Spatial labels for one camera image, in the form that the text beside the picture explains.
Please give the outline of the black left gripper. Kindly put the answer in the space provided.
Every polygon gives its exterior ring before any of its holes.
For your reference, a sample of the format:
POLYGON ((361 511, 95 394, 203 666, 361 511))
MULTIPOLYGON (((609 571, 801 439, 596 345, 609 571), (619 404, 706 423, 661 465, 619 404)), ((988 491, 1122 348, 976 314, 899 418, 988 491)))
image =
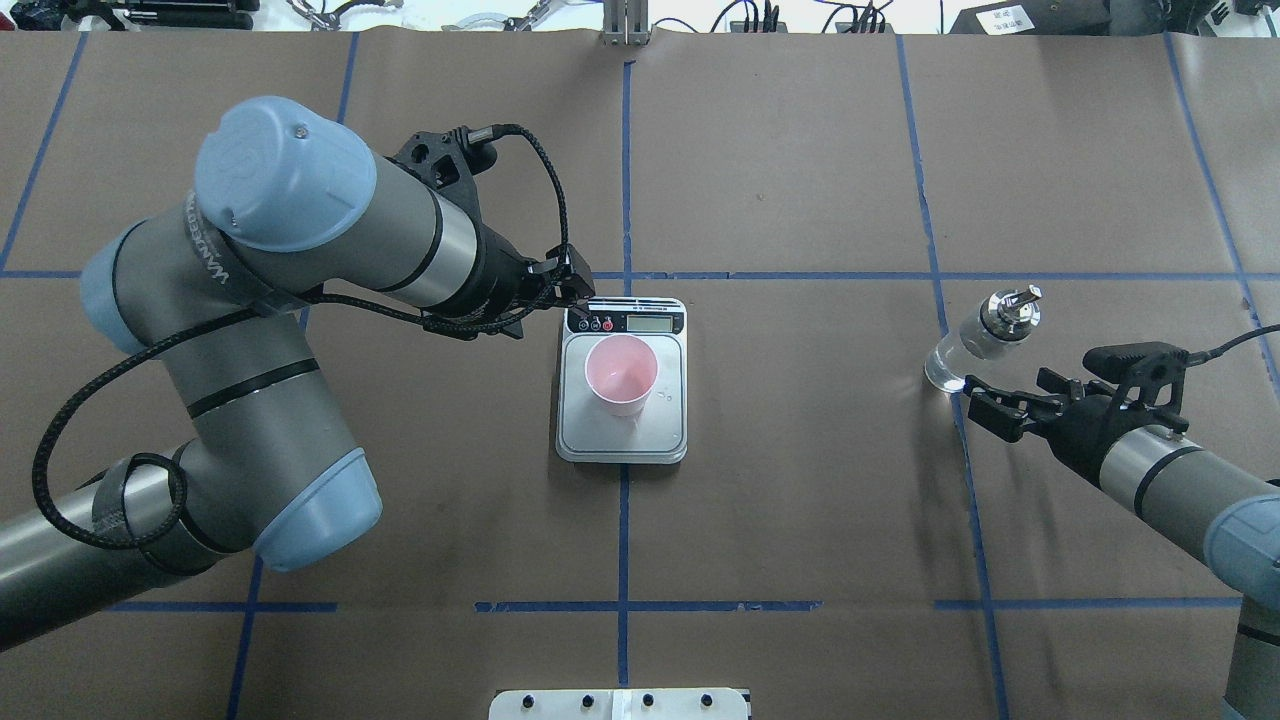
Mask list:
POLYGON ((576 307, 593 299, 593 269, 572 243, 550 249, 538 263, 481 225, 477 250, 479 275, 468 288, 475 307, 463 319, 468 333, 504 332, 518 324, 520 313, 576 307))

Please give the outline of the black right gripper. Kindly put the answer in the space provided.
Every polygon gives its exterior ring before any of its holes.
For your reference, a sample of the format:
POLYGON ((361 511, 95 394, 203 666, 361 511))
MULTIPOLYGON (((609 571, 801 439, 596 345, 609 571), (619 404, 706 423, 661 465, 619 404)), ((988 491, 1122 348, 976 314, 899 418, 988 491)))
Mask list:
POLYGON ((968 374, 968 419, 1006 443, 1027 434, 1042 437, 1064 466, 1098 483, 1105 457, 1133 429, 1133 415, 1111 413, 1115 388, 1107 384, 1083 386, 1079 379, 1039 368, 1034 386, 1010 389, 968 374))

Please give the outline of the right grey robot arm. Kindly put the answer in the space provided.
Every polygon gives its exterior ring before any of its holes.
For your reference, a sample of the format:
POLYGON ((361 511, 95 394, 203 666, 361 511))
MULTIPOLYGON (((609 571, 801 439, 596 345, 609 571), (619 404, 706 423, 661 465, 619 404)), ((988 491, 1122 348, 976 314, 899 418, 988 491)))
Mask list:
POLYGON ((1180 411, 1184 366, 1160 354, 1107 380, 1042 369, 1037 392, 975 375, 968 416, 1015 443, 1033 434, 1074 474, 1203 564, 1242 596, 1225 719, 1279 715, 1277 487, 1192 441, 1180 411))

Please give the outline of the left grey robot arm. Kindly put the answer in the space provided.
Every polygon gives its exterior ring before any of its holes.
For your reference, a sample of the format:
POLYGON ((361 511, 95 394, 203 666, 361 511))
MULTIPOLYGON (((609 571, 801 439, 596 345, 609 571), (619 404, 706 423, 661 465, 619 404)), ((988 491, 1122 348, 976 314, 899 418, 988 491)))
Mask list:
POLYGON ((419 132, 394 155, 288 97, 234 105, 202 142, 183 201, 81 273, 90 323, 124 354, 76 391, 31 469, 36 509, 3 525, 3 648, 252 551, 293 571, 381 515, 364 450, 300 324, 360 307, 470 341, 595 292, 564 190, 513 123, 419 132), (151 360, 195 427, 63 498, 52 452, 97 392, 151 360))

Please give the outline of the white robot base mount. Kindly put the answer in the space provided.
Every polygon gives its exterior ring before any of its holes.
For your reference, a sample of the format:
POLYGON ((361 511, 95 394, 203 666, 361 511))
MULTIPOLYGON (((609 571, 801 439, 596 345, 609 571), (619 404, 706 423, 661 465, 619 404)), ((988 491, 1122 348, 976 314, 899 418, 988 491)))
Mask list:
POLYGON ((751 719, 750 693, 730 687, 502 691, 489 719, 751 719))

